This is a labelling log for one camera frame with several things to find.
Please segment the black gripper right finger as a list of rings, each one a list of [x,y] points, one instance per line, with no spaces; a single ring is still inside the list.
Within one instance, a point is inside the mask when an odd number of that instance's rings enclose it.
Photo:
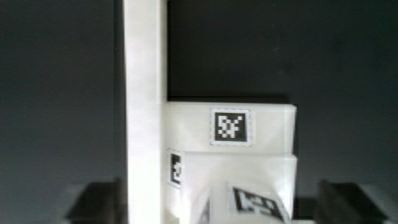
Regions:
[[[398,224],[398,202],[374,185],[322,180],[317,224]]]

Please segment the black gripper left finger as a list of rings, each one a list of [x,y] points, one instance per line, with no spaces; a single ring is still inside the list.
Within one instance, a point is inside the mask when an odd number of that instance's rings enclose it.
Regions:
[[[65,218],[70,224],[125,224],[120,181],[89,183]]]

